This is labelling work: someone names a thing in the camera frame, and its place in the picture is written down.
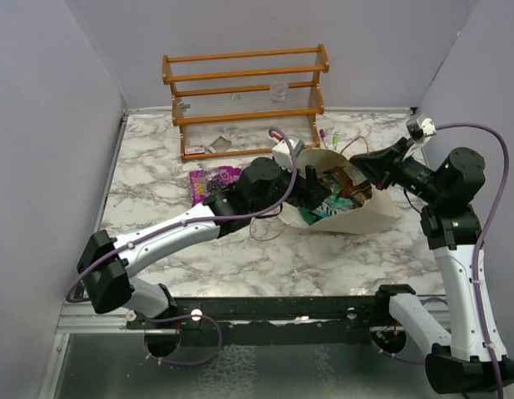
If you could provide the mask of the brown snack bag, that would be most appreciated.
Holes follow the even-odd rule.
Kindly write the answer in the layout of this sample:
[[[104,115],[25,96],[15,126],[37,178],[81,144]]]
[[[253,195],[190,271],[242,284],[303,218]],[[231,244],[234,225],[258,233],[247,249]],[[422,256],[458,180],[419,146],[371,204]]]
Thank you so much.
[[[325,171],[322,182],[331,190],[336,204],[345,204],[345,200],[348,200],[354,208],[360,208],[372,198],[368,179],[351,165],[335,166]]]

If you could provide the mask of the beige paper bag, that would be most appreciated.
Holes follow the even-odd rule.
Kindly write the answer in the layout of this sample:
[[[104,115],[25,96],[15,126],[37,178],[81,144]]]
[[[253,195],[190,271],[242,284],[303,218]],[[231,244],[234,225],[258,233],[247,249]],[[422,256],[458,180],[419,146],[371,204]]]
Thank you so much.
[[[325,171],[335,166],[353,166],[349,162],[349,155],[342,151],[335,152],[323,148],[303,150],[297,158],[297,166],[303,170],[306,165],[312,165],[316,169],[319,181]],[[359,235],[376,234],[396,223],[400,219],[400,213],[390,194],[377,190],[372,184],[371,187],[372,198],[362,207],[345,214],[323,218],[312,225],[307,225],[299,215],[298,208],[301,207],[289,204],[283,205],[283,210],[277,217],[285,224],[284,229]]]

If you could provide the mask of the purple snack pouch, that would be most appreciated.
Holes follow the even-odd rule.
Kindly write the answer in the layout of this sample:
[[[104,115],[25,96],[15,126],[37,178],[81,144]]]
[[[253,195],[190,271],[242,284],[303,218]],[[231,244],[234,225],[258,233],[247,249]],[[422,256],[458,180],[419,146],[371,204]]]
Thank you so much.
[[[189,173],[192,205],[201,203],[207,196],[239,179],[241,168],[219,166],[208,170],[194,170]]]

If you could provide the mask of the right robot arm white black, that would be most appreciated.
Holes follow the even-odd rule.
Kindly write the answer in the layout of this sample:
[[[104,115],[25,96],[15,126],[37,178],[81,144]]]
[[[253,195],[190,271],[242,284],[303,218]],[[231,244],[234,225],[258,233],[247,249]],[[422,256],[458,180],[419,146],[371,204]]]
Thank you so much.
[[[398,185],[423,200],[421,227],[442,275],[450,328],[445,329],[410,288],[382,286],[373,304],[383,325],[401,324],[422,351],[438,394],[499,392],[514,383],[514,360],[497,332],[489,303],[480,238],[471,201],[484,185],[485,161],[474,150],[452,150],[437,170],[416,161],[405,138],[350,163],[378,190]]]

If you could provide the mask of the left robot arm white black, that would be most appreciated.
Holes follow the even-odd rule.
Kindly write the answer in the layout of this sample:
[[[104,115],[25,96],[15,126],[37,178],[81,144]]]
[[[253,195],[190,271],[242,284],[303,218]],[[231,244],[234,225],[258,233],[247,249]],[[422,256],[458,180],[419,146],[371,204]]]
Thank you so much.
[[[105,230],[92,234],[77,265],[79,279],[95,313],[127,308],[165,328],[174,320],[175,300],[164,285],[138,279],[139,272],[182,249],[243,229],[283,203],[315,209],[329,195],[312,165],[299,175],[296,168],[257,158],[237,181],[176,218],[117,237]]]

